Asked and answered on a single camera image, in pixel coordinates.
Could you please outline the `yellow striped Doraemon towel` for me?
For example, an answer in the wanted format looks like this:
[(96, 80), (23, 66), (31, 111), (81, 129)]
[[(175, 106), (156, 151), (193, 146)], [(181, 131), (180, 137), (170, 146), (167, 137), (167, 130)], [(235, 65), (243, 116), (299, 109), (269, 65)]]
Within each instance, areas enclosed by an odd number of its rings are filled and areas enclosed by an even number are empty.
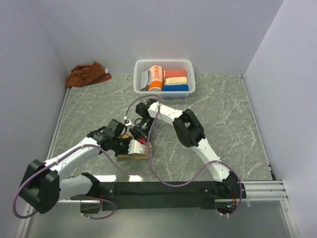
[(148, 148), (145, 145), (146, 139), (141, 138), (135, 140), (132, 135), (124, 134), (121, 135), (122, 139), (132, 139), (132, 149), (128, 148), (127, 154), (117, 155), (120, 159), (136, 159), (146, 160), (148, 158)]

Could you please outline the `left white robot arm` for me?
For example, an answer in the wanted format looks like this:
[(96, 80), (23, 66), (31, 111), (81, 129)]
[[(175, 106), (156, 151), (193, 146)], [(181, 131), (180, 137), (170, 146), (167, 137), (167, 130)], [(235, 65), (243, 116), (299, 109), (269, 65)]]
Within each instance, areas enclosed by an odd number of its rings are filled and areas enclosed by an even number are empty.
[(64, 153), (41, 162), (32, 161), (24, 174), (16, 197), (22, 198), (37, 212), (51, 210), (58, 201), (73, 196), (100, 199), (100, 181), (90, 173), (71, 177), (70, 174), (87, 160), (112, 150), (127, 152), (130, 139), (121, 138), (127, 130), (124, 122), (112, 119), (108, 126), (93, 130), (77, 145)]

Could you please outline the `brown towel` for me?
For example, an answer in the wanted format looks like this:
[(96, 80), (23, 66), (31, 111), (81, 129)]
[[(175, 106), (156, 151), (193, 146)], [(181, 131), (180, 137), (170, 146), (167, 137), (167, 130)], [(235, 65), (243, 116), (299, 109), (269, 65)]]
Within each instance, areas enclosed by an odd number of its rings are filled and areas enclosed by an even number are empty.
[(111, 74), (98, 62), (74, 67), (66, 80), (65, 87), (84, 87), (98, 84), (112, 78)]

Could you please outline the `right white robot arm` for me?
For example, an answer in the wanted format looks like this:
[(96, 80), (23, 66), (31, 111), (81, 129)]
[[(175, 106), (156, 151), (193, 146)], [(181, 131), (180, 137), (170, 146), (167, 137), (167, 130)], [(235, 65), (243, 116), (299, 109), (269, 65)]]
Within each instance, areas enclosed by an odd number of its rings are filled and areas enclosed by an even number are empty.
[(216, 197), (231, 198), (236, 194), (238, 198), (243, 198), (240, 178), (214, 152), (202, 124), (191, 109), (177, 110), (155, 99), (149, 99), (136, 106), (136, 113), (141, 117), (141, 122), (129, 128), (135, 139), (150, 139), (157, 120), (172, 125), (179, 142), (192, 149), (202, 160), (204, 167), (210, 171), (216, 183)]

